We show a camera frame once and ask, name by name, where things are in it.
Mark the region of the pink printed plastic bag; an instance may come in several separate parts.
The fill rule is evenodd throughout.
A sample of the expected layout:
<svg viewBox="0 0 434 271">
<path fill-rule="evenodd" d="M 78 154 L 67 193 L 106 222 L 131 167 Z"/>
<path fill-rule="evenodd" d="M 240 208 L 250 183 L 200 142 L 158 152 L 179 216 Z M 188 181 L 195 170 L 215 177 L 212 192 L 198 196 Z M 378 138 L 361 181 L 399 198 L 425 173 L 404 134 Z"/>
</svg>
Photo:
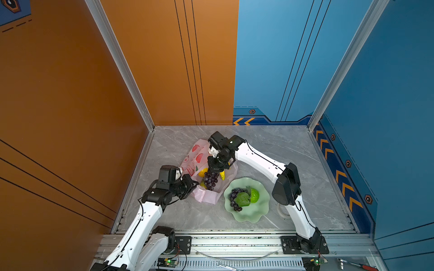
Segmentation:
<svg viewBox="0 0 434 271">
<path fill-rule="evenodd" d="M 208 141 L 202 139 L 199 139 L 193 145 L 181 164 L 183 175 L 188 174 L 193 181 L 197 181 L 198 183 L 202 182 L 203 178 L 198 177 L 197 174 L 204 168 L 208 168 L 208 157 L 210 156 L 209 147 L 210 144 Z M 206 190 L 201 185 L 198 185 L 191 193 L 191 197 L 200 203 L 217 204 L 226 188 L 235 179 L 238 173 L 237 163 L 234 163 L 230 169 L 225 169 L 224 171 L 226 173 L 226 179 L 223 181 L 219 176 L 218 183 L 213 191 Z"/>
</svg>

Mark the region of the yellow lemon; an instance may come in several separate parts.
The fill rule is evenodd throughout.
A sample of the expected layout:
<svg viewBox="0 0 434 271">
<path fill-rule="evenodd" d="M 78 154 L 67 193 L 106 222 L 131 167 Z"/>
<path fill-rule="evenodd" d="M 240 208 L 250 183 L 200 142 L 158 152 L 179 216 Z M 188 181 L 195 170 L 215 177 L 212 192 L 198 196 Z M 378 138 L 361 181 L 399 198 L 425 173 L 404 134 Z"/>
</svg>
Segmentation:
<svg viewBox="0 0 434 271">
<path fill-rule="evenodd" d="M 208 175 L 208 168 L 204 168 L 203 170 L 201 170 L 198 174 L 197 174 L 197 176 L 198 177 L 200 177 L 200 178 L 204 178 L 204 177 L 206 177 L 207 175 Z"/>
</svg>

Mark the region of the green lime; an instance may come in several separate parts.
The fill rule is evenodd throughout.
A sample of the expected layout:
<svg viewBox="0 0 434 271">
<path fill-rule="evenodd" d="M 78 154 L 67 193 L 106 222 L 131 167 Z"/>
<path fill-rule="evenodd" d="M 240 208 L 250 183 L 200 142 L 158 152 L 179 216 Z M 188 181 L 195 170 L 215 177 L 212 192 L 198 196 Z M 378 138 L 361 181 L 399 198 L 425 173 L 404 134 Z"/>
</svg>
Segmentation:
<svg viewBox="0 0 434 271">
<path fill-rule="evenodd" d="M 257 203 L 259 198 L 260 198 L 260 194 L 259 191 L 257 189 L 254 189 L 252 187 L 247 188 L 248 194 L 249 194 L 249 200 L 250 203 Z"/>
</svg>

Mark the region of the yellow banana bunch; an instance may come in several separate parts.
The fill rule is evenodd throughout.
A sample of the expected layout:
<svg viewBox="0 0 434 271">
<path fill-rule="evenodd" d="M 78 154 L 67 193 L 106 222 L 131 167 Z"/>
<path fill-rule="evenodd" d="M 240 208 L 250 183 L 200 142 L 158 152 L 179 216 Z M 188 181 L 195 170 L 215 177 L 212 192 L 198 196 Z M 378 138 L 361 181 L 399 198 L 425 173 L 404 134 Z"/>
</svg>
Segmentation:
<svg viewBox="0 0 434 271">
<path fill-rule="evenodd" d="M 225 171 L 220 172 L 219 175 L 220 175 L 220 177 L 221 177 L 221 179 L 223 181 L 226 179 L 226 173 L 225 173 Z"/>
</svg>

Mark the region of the dark purple grape bunch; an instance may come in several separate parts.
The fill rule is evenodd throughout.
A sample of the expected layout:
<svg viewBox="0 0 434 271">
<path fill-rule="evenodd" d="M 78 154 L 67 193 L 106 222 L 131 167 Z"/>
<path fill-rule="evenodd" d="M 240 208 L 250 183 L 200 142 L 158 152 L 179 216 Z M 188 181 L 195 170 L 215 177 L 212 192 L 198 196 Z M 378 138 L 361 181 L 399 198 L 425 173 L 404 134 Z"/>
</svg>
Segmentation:
<svg viewBox="0 0 434 271">
<path fill-rule="evenodd" d="M 251 197 L 248 189 L 235 188 L 229 193 L 230 206 L 236 211 L 241 212 L 243 207 L 251 204 Z"/>
</svg>

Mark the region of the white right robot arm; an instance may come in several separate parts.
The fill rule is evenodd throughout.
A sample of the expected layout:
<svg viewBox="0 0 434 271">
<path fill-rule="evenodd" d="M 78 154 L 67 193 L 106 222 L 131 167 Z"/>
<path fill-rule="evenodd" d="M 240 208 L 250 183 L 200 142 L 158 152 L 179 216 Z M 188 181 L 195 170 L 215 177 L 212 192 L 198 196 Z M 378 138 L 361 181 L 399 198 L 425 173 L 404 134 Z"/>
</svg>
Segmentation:
<svg viewBox="0 0 434 271">
<path fill-rule="evenodd" d="M 209 171 L 222 172 L 234 162 L 243 162 L 265 175 L 274 185 L 272 197 L 288 211 L 296 228 L 295 250 L 302 254 L 329 254 L 325 237 L 315 226 L 306 211 L 302 198 L 301 182 L 295 164 L 273 160 L 252 147 L 247 140 L 234 135 L 226 138 L 215 132 L 208 139 Z"/>
</svg>

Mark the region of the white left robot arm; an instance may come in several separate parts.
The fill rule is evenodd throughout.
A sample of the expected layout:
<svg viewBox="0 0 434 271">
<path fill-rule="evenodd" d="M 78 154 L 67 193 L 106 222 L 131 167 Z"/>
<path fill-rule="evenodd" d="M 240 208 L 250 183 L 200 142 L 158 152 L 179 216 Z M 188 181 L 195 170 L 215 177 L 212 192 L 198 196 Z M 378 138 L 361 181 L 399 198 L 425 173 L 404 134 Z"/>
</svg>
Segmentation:
<svg viewBox="0 0 434 271">
<path fill-rule="evenodd" d="M 172 198 L 187 198 L 199 185 L 188 175 L 175 181 L 151 183 L 140 199 L 140 208 L 125 235 L 113 252 L 101 263 L 95 263 L 92 271 L 148 271 L 158 257 L 174 247 L 175 233 L 169 227 L 155 224 Z"/>
</svg>

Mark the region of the green circuit board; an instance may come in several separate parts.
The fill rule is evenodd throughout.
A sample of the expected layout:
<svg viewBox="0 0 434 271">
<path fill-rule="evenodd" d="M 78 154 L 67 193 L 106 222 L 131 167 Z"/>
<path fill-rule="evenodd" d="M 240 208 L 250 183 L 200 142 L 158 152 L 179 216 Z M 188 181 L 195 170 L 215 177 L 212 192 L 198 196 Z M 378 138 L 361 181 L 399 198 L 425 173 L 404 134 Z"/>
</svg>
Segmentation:
<svg viewBox="0 0 434 271">
<path fill-rule="evenodd" d="M 174 270 L 179 266 L 179 258 L 159 258 L 156 263 L 156 270 Z"/>
</svg>

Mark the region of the light green fruit plate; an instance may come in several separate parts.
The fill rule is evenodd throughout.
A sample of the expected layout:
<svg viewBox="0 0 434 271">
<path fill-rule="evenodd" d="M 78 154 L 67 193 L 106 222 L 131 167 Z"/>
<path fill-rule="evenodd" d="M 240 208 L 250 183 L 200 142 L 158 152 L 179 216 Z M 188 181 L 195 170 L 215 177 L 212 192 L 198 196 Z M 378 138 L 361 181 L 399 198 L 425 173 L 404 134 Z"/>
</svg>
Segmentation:
<svg viewBox="0 0 434 271">
<path fill-rule="evenodd" d="M 242 195 L 239 202 L 242 204 L 241 211 L 236 211 L 234 206 L 231 206 L 230 195 L 233 189 L 254 189 L 258 192 L 259 198 L 255 203 L 249 202 L 246 206 L 247 197 Z M 251 223 L 257 223 L 262 216 L 265 216 L 269 212 L 270 194 L 266 188 L 260 183 L 252 178 L 243 177 L 233 180 L 229 187 L 224 191 L 225 204 L 224 207 L 226 211 L 234 216 L 234 219 L 238 222 L 249 221 Z"/>
</svg>

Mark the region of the clear tape roll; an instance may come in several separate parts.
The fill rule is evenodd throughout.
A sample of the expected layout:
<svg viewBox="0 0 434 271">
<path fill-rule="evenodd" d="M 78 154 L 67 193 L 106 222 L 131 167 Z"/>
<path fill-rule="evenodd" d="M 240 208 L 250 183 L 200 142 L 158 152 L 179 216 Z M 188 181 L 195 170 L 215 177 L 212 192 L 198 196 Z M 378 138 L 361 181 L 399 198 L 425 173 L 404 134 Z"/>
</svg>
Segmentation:
<svg viewBox="0 0 434 271">
<path fill-rule="evenodd" d="M 278 203 L 278 205 L 277 205 L 277 212 L 278 212 L 279 216 L 282 217 L 283 219 L 289 219 L 290 215 L 287 214 L 287 213 L 284 213 L 283 209 L 284 209 L 284 206 L 281 205 L 280 203 Z"/>
</svg>

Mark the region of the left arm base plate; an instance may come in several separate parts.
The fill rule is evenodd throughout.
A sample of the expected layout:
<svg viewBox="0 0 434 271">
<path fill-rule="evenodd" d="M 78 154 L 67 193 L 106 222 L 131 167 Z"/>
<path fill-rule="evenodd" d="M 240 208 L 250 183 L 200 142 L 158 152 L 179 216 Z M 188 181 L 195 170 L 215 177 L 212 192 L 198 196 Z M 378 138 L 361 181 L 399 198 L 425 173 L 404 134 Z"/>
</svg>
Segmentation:
<svg viewBox="0 0 434 271">
<path fill-rule="evenodd" d="M 169 238 L 168 246 L 163 252 L 165 255 L 176 254 L 178 251 L 183 251 L 187 255 L 191 253 L 192 237 L 191 236 L 175 236 Z"/>
</svg>

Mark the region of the aluminium front rail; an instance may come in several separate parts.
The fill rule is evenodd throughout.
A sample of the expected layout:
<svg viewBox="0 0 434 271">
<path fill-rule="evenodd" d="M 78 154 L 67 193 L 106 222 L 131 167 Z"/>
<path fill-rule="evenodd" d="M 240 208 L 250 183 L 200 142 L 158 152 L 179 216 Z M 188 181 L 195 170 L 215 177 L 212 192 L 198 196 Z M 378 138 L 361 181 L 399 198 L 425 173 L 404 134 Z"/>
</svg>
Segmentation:
<svg viewBox="0 0 434 271">
<path fill-rule="evenodd" d="M 384 264 L 373 240 L 367 234 L 345 231 L 327 231 L 325 237 L 330 253 L 285 255 L 280 237 L 296 236 L 294 231 L 175 231 L 175 236 L 191 236 L 191 253 L 161 254 L 161 258 L 179 258 L 174 270 L 162 271 L 238 271 L 305 270 L 314 266 L 322 269 L 337 264 L 338 258 L 347 260 L 361 258 L 379 271 Z M 124 234 L 105 235 L 97 249 L 95 258 L 103 263 L 113 252 Z M 156 269 L 157 260 L 150 270 Z"/>
</svg>

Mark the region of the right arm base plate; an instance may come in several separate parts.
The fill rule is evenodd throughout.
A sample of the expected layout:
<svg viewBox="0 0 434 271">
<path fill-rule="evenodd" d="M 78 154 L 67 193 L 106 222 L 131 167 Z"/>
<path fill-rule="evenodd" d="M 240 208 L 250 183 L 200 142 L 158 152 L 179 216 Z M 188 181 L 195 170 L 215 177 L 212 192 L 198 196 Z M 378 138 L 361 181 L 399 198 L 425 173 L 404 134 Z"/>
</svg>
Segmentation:
<svg viewBox="0 0 434 271">
<path fill-rule="evenodd" d="M 299 236 L 280 237 L 281 247 L 285 255 L 289 254 L 329 254 L 329 248 L 324 237 L 312 237 L 310 239 Z"/>
</svg>

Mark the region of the red handled screwdriver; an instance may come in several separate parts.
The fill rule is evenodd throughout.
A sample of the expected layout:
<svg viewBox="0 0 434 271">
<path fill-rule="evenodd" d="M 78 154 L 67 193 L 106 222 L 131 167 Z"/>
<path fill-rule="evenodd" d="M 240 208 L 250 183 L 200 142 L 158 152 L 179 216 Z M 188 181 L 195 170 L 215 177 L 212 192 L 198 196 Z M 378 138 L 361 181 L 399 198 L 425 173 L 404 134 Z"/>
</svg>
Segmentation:
<svg viewBox="0 0 434 271">
<path fill-rule="evenodd" d="M 379 271 L 377 268 L 373 267 L 373 266 L 369 266 L 369 265 L 365 265 L 365 264 L 359 264 L 359 263 L 354 263 L 354 262 L 349 262 L 347 260 L 338 258 L 337 262 L 340 265 L 340 269 L 343 270 L 344 269 L 344 265 L 352 265 L 352 266 L 356 266 L 357 268 L 361 268 L 365 271 Z"/>
</svg>

